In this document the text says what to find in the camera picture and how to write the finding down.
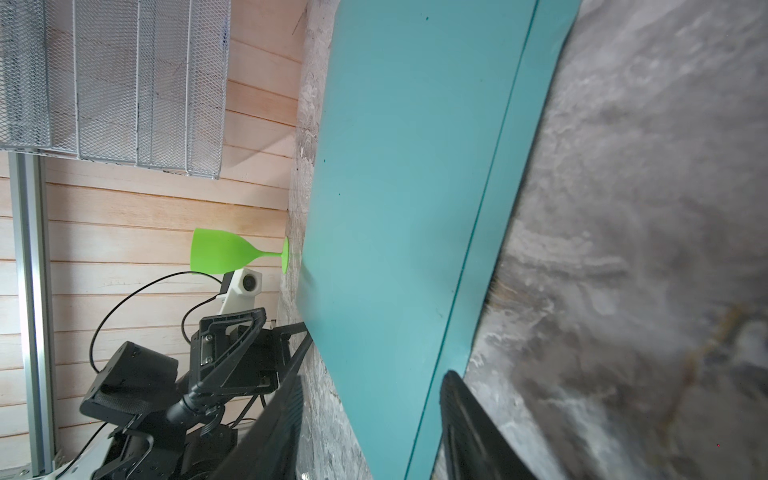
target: wire mesh basket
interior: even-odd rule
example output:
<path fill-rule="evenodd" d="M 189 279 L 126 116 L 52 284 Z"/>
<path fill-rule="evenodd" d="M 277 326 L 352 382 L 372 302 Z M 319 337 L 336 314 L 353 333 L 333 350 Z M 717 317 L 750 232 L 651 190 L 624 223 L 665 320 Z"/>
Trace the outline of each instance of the wire mesh basket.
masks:
<path fill-rule="evenodd" d="M 229 0 L 0 5 L 0 149 L 218 177 Z"/>

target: metal post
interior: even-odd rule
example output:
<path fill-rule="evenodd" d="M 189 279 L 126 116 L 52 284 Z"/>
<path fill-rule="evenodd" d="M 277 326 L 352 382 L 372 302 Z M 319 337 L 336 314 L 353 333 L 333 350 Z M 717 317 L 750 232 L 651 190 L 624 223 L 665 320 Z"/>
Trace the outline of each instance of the metal post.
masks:
<path fill-rule="evenodd" d="M 22 357 L 27 382 L 31 473 L 38 476 L 53 472 L 56 453 L 45 161 L 32 154 L 10 153 L 8 164 L 11 171 Z"/>

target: basket wire frame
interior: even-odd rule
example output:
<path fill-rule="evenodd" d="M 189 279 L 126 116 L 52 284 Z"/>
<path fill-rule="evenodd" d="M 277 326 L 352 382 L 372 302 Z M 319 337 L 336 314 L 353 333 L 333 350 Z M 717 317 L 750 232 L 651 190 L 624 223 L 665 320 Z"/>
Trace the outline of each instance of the basket wire frame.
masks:
<path fill-rule="evenodd" d="M 229 0 L 0 2 L 0 149 L 218 178 Z"/>

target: wooden plank wall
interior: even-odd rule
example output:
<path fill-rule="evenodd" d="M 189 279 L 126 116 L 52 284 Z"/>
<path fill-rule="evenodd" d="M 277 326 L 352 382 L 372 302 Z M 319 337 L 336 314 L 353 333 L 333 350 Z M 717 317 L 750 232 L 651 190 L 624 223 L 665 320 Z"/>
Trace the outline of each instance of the wooden plank wall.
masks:
<path fill-rule="evenodd" d="M 57 423 L 73 455 L 97 423 L 80 415 L 94 378 L 88 344 L 104 315 L 126 294 L 189 267 L 195 227 L 244 235 L 280 250 L 288 207 L 306 0 L 233 0 L 225 149 L 220 180 L 107 164 L 47 159 L 55 322 Z M 7 156 L 0 155 L 0 469 L 29 461 L 25 382 Z M 259 259 L 264 293 L 257 305 L 276 317 L 280 259 Z M 103 366 L 131 340 L 178 359 L 187 370 L 183 314 L 218 291 L 210 279 L 179 276 L 125 303 L 94 350 Z M 217 311 L 210 303 L 190 318 Z M 233 419 L 246 400 L 228 405 Z M 260 406 L 248 416 L 257 415 Z"/>

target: metal mesh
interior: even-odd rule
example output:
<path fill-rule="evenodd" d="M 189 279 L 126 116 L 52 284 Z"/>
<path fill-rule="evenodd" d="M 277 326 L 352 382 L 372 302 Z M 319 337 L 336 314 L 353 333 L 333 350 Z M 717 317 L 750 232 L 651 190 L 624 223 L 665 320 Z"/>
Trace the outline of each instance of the metal mesh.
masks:
<path fill-rule="evenodd" d="M 218 177 L 228 0 L 2 6 L 0 148 Z"/>

